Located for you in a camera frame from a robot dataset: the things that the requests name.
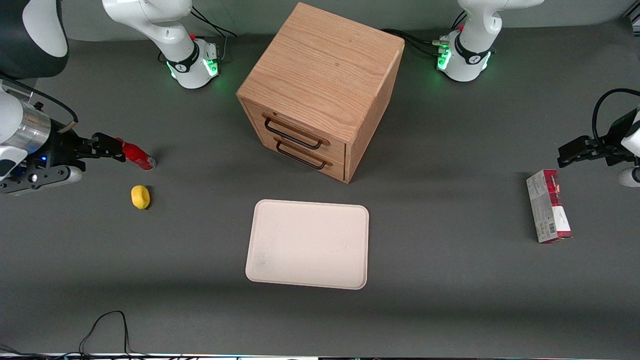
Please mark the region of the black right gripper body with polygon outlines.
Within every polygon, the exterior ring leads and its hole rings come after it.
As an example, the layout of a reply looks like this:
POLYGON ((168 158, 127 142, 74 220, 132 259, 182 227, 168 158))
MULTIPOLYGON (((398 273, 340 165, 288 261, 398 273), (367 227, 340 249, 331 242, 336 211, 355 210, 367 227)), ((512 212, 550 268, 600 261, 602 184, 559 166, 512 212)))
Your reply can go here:
POLYGON ((53 130, 48 140, 30 155, 30 163, 38 169, 55 166, 68 166, 84 169, 83 159, 96 159, 93 148, 86 143, 88 139, 78 136, 73 130, 59 133, 53 130))

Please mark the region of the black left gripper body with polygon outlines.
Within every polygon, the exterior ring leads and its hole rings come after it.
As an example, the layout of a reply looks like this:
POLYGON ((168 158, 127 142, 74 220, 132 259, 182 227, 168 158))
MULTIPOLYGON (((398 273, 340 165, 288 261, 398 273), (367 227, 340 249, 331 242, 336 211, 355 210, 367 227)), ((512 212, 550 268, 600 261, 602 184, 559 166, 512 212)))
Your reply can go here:
POLYGON ((605 161, 609 167, 626 162, 637 164, 638 156, 622 146, 622 140, 633 127, 636 116, 636 112, 627 112, 613 121, 606 135, 601 137, 605 146, 605 161))

